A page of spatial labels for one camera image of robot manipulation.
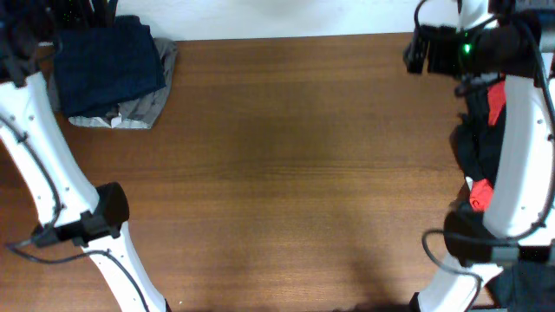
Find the garment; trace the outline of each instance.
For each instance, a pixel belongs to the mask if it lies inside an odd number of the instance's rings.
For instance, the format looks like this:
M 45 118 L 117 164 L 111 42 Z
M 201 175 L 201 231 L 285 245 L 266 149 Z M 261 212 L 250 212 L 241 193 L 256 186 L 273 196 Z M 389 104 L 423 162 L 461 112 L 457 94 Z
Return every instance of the garment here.
M 493 198 L 493 187 L 487 179 L 474 181 L 470 191 L 469 202 L 475 212 L 484 212 L 489 208 Z
M 495 185 L 499 168 L 501 145 L 505 132 L 506 109 L 499 113 L 497 123 L 489 126 L 487 90 L 467 96 L 468 114 L 455 129 L 456 158 L 462 171 L 474 181 L 488 179 Z
M 555 311 L 555 268 L 520 262 L 487 284 L 495 301 L 512 312 Z
M 172 86 L 173 69 L 177 58 L 177 44 L 169 39 L 155 38 L 154 45 L 160 55 L 166 86 L 139 99 L 122 102 L 102 117 L 69 117 L 69 122 L 80 127 L 109 127 L 150 129 L 160 116 Z M 50 76 L 49 99 L 54 110 L 58 105 L 56 81 Z
M 118 16 L 114 27 L 60 31 L 54 77 L 66 117 L 105 116 L 166 86 L 148 26 L 137 16 Z

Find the wire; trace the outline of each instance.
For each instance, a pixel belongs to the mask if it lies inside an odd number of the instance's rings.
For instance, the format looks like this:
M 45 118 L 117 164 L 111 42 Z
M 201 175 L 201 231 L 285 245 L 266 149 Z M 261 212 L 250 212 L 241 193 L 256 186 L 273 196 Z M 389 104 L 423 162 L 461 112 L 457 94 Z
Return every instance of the wire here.
M 62 202 L 60 200 L 60 194 L 56 190 L 56 186 L 54 184 L 54 181 L 52 180 L 49 173 L 47 172 L 46 167 L 44 166 L 42 161 L 39 159 L 38 155 L 36 155 L 35 150 L 33 150 L 33 148 L 30 146 L 29 142 L 27 141 L 28 135 L 26 133 L 21 135 L 19 133 L 19 131 L 17 130 L 17 128 L 11 122 L 9 122 L 8 119 L 3 117 L 2 115 L 0 115 L 0 121 L 12 132 L 12 134 L 16 138 L 17 143 L 23 144 L 23 147 L 25 147 L 25 150 L 27 150 L 27 152 L 29 153 L 29 155 L 33 159 L 33 161 L 35 161 L 36 166 L 38 167 L 39 171 L 41 172 L 44 179 L 46 180 L 46 183 L 49 185 L 49 188 L 52 191 L 52 197 L 54 198 L 54 208 L 53 208 L 52 220 L 44 225 L 44 229 L 41 233 L 39 233 L 39 234 L 29 238 L 29 239 L 25 239 L 23 241 L 15 242 L 15 243 L 8 243 L 6 245 L 6 246 L 14 247 L 14 248 L 22 248 L 22 247 L 25 247 L 27 245 L 33 244 L 38 239 L 45 236 L 49 231 L 54 229 L 54 226 L 55 226 L 56 222 L 58 221 L 58 218 L 60 217 L 60 214 L 62 212 Z
M 455 233 L 448 233 L 448 232 L 445 232 L 444 230 L 439 230 L 439 229 L 427 230 L 427 231 L 424 232 L 424 234 L 422 234 L 422 248 L 424 248 L 424 252 L 426 252 L 426 255 L 428 255 L 430 260 L 432 260 L 432 262 L 435 263 L 435 265 L 437 265 L 440 269 L 442 269 L 442 270 L 444 270 L 448 273 L 455 274 L 455 275 L 470 276 L 470 277 L 473 277 L 476 280 L 476 292 L 474 293 L 474 296 L 473 296 L 472 300 L 468 304 L 468 307 L 465 309 L 465 312 L 470 311 L 470 309 L 472 308 L 472 306 L 476 303 L 476 300 L 478 299 L 478 295 L 480 294 L 480 290 L 482 288 L 482 283 L 484 283 L 484 280 L 482 279 L 481 276 L 479 276 L 476 273 L 467 272 L 467 271 L 464 271 L 464 270 L 458 270 L 458 269 L 452 268 L 448 265 L 445 265 L 440 259 L 435 257 L 434 253 L 432 253 L 432 251 L 430 250 L 430 248 L 428 246 L 428 237 L 431 236 L 431 235 L 434 235 L 434 234 L 446 236 L 448 234 L 455 234 Z
M 145 297 L 143 296 L 142 291 L 139 288 L 139 285 L 133 279 L 133 277 L 131 276 L 129 271 L 127 271 L 125 269 L 125 267 L 114 256 L 112 256 L 109 253 L 109 250 L 108 251 L 91 250 L 91 251 L 87 251 L 87 252 L 72 256 L 72 257 L 66 257 L 66 258 L 57 259 L 57 260 L 41 259 L 39 257 L 32 256 L 32 255 L 30 255 L 30 254 L 28 254 L 28 253 L 26 253 L 22 250 L 19 250 L 22 247 L 33 244 L 34 242 L 36 242 L 40 238 L 49 234 L 50 231 L 54 231 L 55 224 L 56 224 L 56 222 L 57 222 L 57 220 L 60 217 L 60 214 L 62 212 L 62 203 L 61 203 L 61 200 L 60 200 L 60 194 L 56 190 L 56 186 L 54 184 L 54 181 L 50 177 L 48 171 L 46 170 L 42 161 L 39 159 L 38 155 L 36 155 L 35 150 L 33 150 L 33 148 L 30 146 L 30 144 L 27 140 L 28 137 L 29 137 L 28 134 L 24 133 L 23 135 L 21 135 L 19 133 L 19 131 L 16 129 L 16 127 L 11 122 L 9 122 L 5 117 L 3 117 L 2 115 L 0 115 L 0 121 L 12 132 L 12 134 L 14 135 L 14 138 L 16 138 L 17 143 L 18 144 L 23 144 L 23 146 L 25 147 L 25 149 L 27 150 L 27 152 L 29 153 L 31 158 L 35 161 L 36 166 L 39 168 L 39 171 L 43 175 L 44 179 L 46 180 L 47 184 L 49 185 L 50 190 L 52 191 L 54 202 L 55 202 L 55 206 L 53 208 L 52 220 L 44 225 L 43 230 L 39 234 L 36 234 L 35 236 L 32 236 L 31 238 L 25 239 L 25 240 L 20 241 L 20 242 L 7 243 L 5 245 L 5 247 L 9 251 L 13 252 L 15 255 L 20 256 L 25 260 L 28 260 L 28 261 L 31 261 L 31 262 L 34 262 L 34 263 L 40 263 L 40 264 L 68 263 L 68 262 L 75 261 L 77 259 L 81 259 L 81 258 L 84 258 L 84 257 L 90 257 L 92 255 L 102 255 L 104 257 L 107 257 L 118 268 L 120 268 L 121 272 L 123 272 L 123 274 L 127 277 L 129 282 L 131 282 L 131 284 L 133 285 L 133 287 L 135 288 L 135 290 L 139 294 L 140 301 L 142 302 L 142 305 L 143 305 L 145 311 L 149 312 L 147 301 L 145 300 Z
M 455 34 L 450 34 L 450 35 L 438 35 L 438 34 L 433 34 L 431 32 L 426 31 L 426 29 L 424 29 L 421 24 L 420 24 L 420 20 L 419 20 L 419 14 L 420 14 L 420 10 L 422 8 L 422 5 L 424 5 L 424 3 L 427 0 L 421 0 L 418 5 L 416 6 L 415 9 L 415 27 L 418 30 L 418 32 L 420 34 L 422 34 L 423 36 L 427 37 L 428 39 L 432 39 L 432 40 L 439 40 L 439 41 L 456 41 L 456 40 L 460 40 L 462 37 L 466 36 L 466 33 L 468 31 L 473 31 L 473 30 L 477 30 L 477 29 L 483 29 L 484 27 L 486 27 L 489 23 L 491 22 L 495 22 L 497 20 L 500 20 L 504 17 L 507 16 L 502 16 L 502 15 L 493 15 L 491 17 L 489 17 L 488 19 L 486 19 L 484 22 L 479 23 L 469 29 L 463 29 L 464 31 L 460 31 L 457 32 Z
M 145 309 L 145 311 L 150 312 L 150 310 L 148 309 L 147 300 L 143 296 L 142 291 L 140 291 L 139 285 L 134 280 L 134 278 L 131 276 L 129 271 L 127 271 L 127 269 L 114 256 L 112 256 L 110 254 L 109 250 L 107 250 L 107 251 L 91 250 L 91 251 L 87 251 L 87 252 L 77 254 L 77 255 L 74 255 L 74 256 L 71 256 L 71 257 L 66 257 L 66 258 L 63 258 L 63 259 L 48 260 L 48 259 L 41 259 L 39 257 L 32 256 L 32 255 L 30 255 L 26 252 L 23 252 L 23 251 L 21 251 L 17 248 L 13 248 L 13 247 L 7 247 L 7 248 L 8 248 L 9 251 L 11 251 L 14 254 L 22 257 L 25 260 L 28 260 L 28 261 L 31 261 L 31 262 L 34 262 L 34 263 L 48 264 L 48 265 L 69 263 L 69 262 L 72 262 L 72 261 L 75 261 L 75 260 L 78 260 L 78 259 L 83 259 L 84 257 L 93 256 L 93 255 L 104 256 L 104 257 L 110 259 L 115 265 L 117 265 L 118 268 L 120 268 L 121 272 L 127 277 L 129 282 L 131 282 L 131 284 L 133 285 L 133 287 L 137 291 L 137 294 L 139 294 L 140 301 L 142 302 L 142 306 Z

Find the wood grain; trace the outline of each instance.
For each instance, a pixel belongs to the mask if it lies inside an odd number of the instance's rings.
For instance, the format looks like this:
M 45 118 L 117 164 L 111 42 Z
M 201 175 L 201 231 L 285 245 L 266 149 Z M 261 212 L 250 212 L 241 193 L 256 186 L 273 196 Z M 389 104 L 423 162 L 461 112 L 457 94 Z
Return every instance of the wood grain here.
M 454 81 L 406 74 L 409 39 L 181 42 L 153 130 L 59 124 L 94 184 L 123 185 L 135 247 L 174 311 L 407 302 L 435 272 L 420 235 L 463 182 L 448 144 L 463 104 Z M 36 213 L 6 152 L 0 167 L 5 242 Z M 0 267 L 1 310 L 118 310 L 88 259 L 1 250 Z

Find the folded clothing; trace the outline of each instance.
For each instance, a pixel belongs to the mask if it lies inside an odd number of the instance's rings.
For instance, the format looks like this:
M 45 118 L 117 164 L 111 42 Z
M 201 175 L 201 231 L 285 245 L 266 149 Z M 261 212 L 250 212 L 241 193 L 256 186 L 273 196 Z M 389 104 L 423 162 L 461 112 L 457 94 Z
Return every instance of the folded clothing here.
M 150 129 L 160 116 L 172 86 L 173 69 L 178 50 L 169 39 L 155 38 L 154 45 L 160 55 L 166 86 L 136 100 L 119 103 L 102 117 L 69 117 L 69 122 L 79 127 L 107 127 L 119 129 Z M 56 80 L 50 76 L 49 100 L 53 110 L 59 110 Z
M 112 28 L 62 30 L 60 40 L 54 77 L 66 117 L 105 116 L 166 86 L 150 29 L 137 16 L 118 16 Z

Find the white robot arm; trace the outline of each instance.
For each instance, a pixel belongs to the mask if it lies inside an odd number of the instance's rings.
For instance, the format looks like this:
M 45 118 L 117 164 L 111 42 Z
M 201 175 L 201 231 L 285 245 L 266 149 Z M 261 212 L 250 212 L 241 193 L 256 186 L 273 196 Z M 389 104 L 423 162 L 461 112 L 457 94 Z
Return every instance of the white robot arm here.
M 488 13 L 488 9 L 495 5 L 499 8 L 500 3 L 503 2 L 462 0 L 459 3 L 458 33 L 469 33 L 472 37 L 475 31 L 479 36 L 483 28 L 498 27 L 494 19 L 499 16 Z M 522 27 L 522 24 L 519 24 L 519 17 L 516 17 L 517 13 L 524 9 L 530 9 L 530 7 L 513 6 L 511 13 L 506 14 L 505 25 L 512 25 L 514 28 L 511 30 L 519 32 L 521 36 L 510 38 L 511 41 L 532 41 L 528 46 L 539 45 L 541 51 L 545 52 L 534 60 L 538 62 L 537 59 L 541 58 L 542 65 L 545 67 L 544 71 L 539 68 L 535 71 L 536 79 L 541 85 L 547 80 L 545 72 L 549 73 L 552 65 L 553 47 L 547 47 L 546 43 L 552 34 L 547 27 L 540 27 L 534 30 L 535 40 L 529 40 L 530 37 L 526 37 L 526 32 L 530 30 L 529 26 Z M 541 9 L 548 9 L 544 13 L 549 18 L 555 16 L 555 10 L 553 10 L 555 8 Z M 437 36 L 432 40 L 441 42 L 445 38 L 445 36 Z M 480 49 L 477 42 L 468 43 L 466 40 L 468 39 L 461 37 L 462 43 L 459 43 L 461 47 L 467 45 L 467 48 L 463 49 L 465 52 L 470 48 Z M 496 47 L 496 49 L 504 48 L 502 44 Z M 534 53 L 532 49 L 527 49 L 526 53 L 526 57 L 515 57 L 510 62 L 529 62 L 533 59 Z M 470 74 L 488 73 L 489 68 L 482 69 L 480 68 L 482 65 L 477 65 L 481 63 L 480 60 L 473 61 L 475 64 L 459 59 L 463 68 L 465 64 L 470 65 L 468 70 Z M 510 62 L 496 64 L 494 68 L 503 69 L 503 66 L 510 68 L 513 66 Z M 527 68 L 533 70 L 533 66 L 527 66 Z M 432 282 L 423 291 L 415 294 L 411 302 L 412 311 L 469 311 L 480 288 L 501 273 L 504 266 L 511 265 L 522 258 L 543 263 L 553 263 L 555 260 L 552 248 L 552 240 L 555 238 L 555 216 L 549 213 L 553 207 L 554 183 L 554 119 L 550 93 L 555 92 L 555 87 L 549 83 L 548 88 L 544 90 L 536 88 L 534 79 L 530 76 L 506 76 L 506 130 L 492 203 L 478 220 L 464 222 L 457 217 L 456 212 L 452 212 L 446 219 L 444 231 L 432 230 L 425 234 L 423 238 L 425 248 L 427 248 L 425 239 L 428 235 L 442 234 L 446 237 L 447 249 L 456 255 L 448 254 L 444 261 L 440 262 L 427 250 L 428 255 L 440 266 L 440 269 Z
M 75 163 L 57 126 L 46 81 L 33 56 L 36 42 L 48 35 L 44 33 L 50 22 L 48 8 L 40 1 L 29 2 L 29 6 L 35 5 L 31 8 L 17 8 L 15 3 L 27 2 L 0 2 L 0 139 L 30 189 L 41 226 L 30 239 L 6 247 L 36 263 L 58 264 L 90 257 L 122 311 L 170 312 L 131 242 L 125 193 L 117 183 L 94 188 Z M 36 21 L 42 21 L 38 23 L 40 29 L 34 27 Z M 28 40 L 20 45 L 15 36 Z M 43 247 L 70 239 L 84 253 L 45 260 L 22 251 L 29 244 Z

